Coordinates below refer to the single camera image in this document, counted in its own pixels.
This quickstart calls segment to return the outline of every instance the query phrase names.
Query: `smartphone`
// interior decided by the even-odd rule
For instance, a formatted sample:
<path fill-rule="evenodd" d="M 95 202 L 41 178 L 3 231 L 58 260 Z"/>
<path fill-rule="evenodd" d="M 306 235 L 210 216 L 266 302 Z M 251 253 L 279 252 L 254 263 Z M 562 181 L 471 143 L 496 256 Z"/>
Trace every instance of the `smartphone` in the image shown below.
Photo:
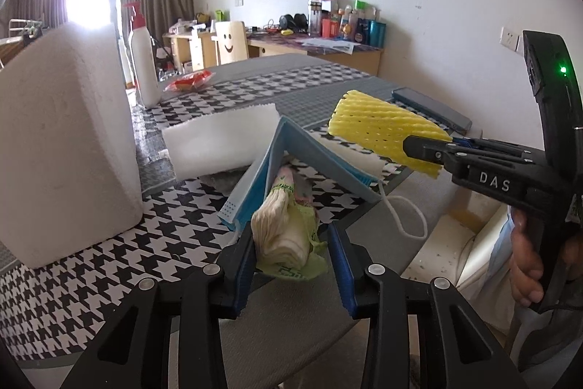
<path fill-rule="evenodd" d="M 472 127 L 471 119 L 451 109 L 442 102 L 431 99 L 425 94 L 418 93 L 410 88 L 398 88 L 393 90 L 393 98 L 407 106 L 411 106 L 420 112 L 441 121 L 447 127 L 465 135 Z"/>

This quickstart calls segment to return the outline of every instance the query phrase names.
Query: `red cup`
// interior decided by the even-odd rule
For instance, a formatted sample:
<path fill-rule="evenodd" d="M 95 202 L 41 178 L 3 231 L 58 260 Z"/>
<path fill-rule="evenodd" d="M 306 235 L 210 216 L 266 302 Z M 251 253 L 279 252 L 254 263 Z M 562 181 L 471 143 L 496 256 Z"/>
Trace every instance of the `red cup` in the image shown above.
<path fill-rule="evenodd" d="M 324 38 L 332 37 L 332 21 L 330 19 L 322 20 L 322 37 Z"/>

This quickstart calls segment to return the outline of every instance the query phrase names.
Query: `white foam sheet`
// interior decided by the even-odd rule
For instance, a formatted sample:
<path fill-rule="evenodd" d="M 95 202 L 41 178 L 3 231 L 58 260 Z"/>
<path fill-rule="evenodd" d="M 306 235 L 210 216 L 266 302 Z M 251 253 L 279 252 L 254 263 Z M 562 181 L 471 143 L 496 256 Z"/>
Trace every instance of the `white foam sheet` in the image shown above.
<path fill-rule="evenodd" d="M 191 119 L 162 131 L 178 180 L 251 165 L 263 156 L 279 123 L 275 104 Z"/>

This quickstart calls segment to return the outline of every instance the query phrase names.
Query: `white foam block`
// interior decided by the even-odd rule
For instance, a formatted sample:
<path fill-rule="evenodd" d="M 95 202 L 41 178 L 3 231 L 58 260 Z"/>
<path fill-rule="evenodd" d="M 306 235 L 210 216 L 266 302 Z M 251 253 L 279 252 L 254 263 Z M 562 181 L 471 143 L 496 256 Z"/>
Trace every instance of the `white foam block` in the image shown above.
<path fill-rule="evenodd" d="M 30 268 L 142 218 L 132 115 L 114 27 L 68 23 L 0 74 L 0 241 Z"/>
<path fill-rule="evenodd" d="M 191 119 L 162 131 L 178 180 L 251 165 L 265 154 L 279 123 L 275 104 Z"/>

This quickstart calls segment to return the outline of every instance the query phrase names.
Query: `red snack package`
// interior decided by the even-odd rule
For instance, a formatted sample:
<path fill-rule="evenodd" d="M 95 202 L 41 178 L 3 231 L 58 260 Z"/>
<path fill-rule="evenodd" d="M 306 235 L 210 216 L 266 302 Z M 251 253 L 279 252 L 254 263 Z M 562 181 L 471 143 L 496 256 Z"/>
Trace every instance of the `red snack package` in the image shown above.
<path fill-rule="evenodd" d="M 194 71 L 175 79 L 164 88 L 164 91 L 180 91 L 182 93 L 194 91 L 206 84 L 214 75 L 214 72 L 209 70 Z"/>

